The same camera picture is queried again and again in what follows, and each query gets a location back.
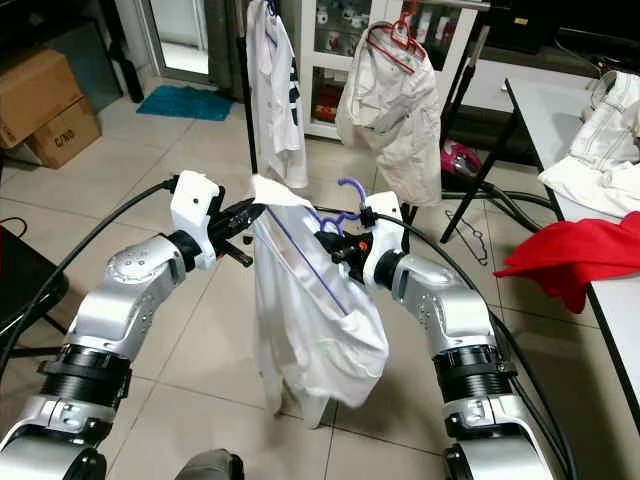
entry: red hanger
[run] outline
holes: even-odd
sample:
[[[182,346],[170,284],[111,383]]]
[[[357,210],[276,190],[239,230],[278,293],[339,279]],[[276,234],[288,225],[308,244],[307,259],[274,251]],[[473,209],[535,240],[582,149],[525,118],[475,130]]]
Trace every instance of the red hanger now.
[[[424,60],[427,56],[427,52],[420,45],[415,38],[411,35],[411,27],[407,23],[407,18],[414,15],[417,10],[416,0],[413,0],[410,11],[403,11],[400,14],[400,18],[394,24],[382,24],[377,25],[369,29],[369,33],[367,34],[367,43],[371,45],[373,48],[383,53],[389,60],[398,64],[408,73],[414,73],[415,70],[411,68],[409,65],[404,63],[402,60],[394,57],[387,49],[381,47],[377,43],[375,43],[371,39],[371,32],[374,30],[385,30],[389,31],[389,35],[391,40],[393,40],[397,45],[404,48],[405,50],[412,50],[412,53],[417,54],[421,60]]]

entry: white shirt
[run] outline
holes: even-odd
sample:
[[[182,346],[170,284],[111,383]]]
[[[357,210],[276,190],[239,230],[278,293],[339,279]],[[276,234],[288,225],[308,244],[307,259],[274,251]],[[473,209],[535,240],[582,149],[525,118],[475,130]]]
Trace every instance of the white shirt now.
[[[303,111],[293,48],[264,0],[247,9],[247,69],[259,168],[291,188],[308,184]]]

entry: black chair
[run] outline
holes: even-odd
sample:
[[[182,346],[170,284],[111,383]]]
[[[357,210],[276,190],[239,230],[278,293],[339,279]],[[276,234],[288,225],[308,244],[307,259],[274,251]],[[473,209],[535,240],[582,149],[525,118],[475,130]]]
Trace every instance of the black chair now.
[[[56,266],[24,243],[13,233],[0,226],[0,350],[6,348],[16,324]],[[43,319],[61,334],[67,329],[48,314],[62,300],[69,289],[69,281],[61,274],[36,305],[31,319],[22,332],[37,320]],[[56,355],[60,345],[41,348],[13,348],[11,358]]]

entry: white cloth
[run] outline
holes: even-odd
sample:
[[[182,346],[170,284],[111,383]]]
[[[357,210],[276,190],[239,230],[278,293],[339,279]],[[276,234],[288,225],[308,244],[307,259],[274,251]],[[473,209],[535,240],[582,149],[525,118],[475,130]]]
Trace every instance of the white cloth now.
[[[607,72],[592,95],[593,114],[580,128],[569,155],[540,180],[586,207],[624,217],[640,210],[637,132],[640,77]]]
[[[380,29],[372,38],[410,66],[408,73],[366,41],[358,43],[336,116],[345,145],[370,148],[389,187],[412,205],[440,201],[440,104],[429,58],[396,45]]]
[[[271,168],[291,188],[304,188],[304,120],[293,48],[264,0],[252,0],[247,9],[247,70],[260,171]]]
[[[293,202],[272,180],[254,176],[253,185],[268,205],[253,224],[256,361],[269,409],[280,409],[284,381],[314,428],[329,398],[350,407],[365,401],[389,345],[371,298],[314,237],[319,223],[309,203]]]

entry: tiled floor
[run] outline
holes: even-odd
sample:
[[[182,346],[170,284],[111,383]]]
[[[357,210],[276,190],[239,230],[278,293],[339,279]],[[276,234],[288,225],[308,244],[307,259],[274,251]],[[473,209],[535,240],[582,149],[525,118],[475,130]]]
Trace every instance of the tiled floor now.
[[[118,204],[182,169],[207,173],[233,199],[247,190],[240,105],[225,122],[215,123],[136,115],[135,105],[123,98],[102,111],[100,120],[103,137],[61,170],[18,164],[5,169],[0,218],[24,217],[30,227],[26,241],[53,261]],[[321,140],[308,140],[307,152],[312,180],[303,195],[314,202],[355,208],[353,192],[335,184],[342,175],[360,178],[370,192],[385,188],[367,155]],[[544,194],[531,168],[498,164],[491,180]],[[169,195],[156,194],[81,255],[68,271],[73,293],[57,309],[59,319],[71,319],[82,295],[100,282],[111,254],[170,229],[168,206]],[[454,209],[451,201],[421,209],[416,224],[436,237]],[[528,211],[541,223],[553,221],[543,209]],[[566,426],[583,478],[640,479],[638,433],[593,314],[568,314],[530,282],[497,281],[492,272],[528,232],[482,201],[473,202],[465,221],[445,249],[529,354]],[[436,258],[426,246],[413,248]],[[109,478],[171,479],[189,457],[215,447],[241,454],[247,478],[256,480],[443,478],[439,453],[448,439],[422,329],[385,292],[375,300],[391,346],[382,380],[364,406],[331,404],[323,425],[307,430],[291,401],[279,417],[264,410],[252,359],[253,271],[224,259],[215,272],[190,274],[158,311],[135,361],[130,396],[101,447]],[[38,324],[21,342],[59,339]],[[36,364],[11,362],[0,391],[0,431],[37,388]]]

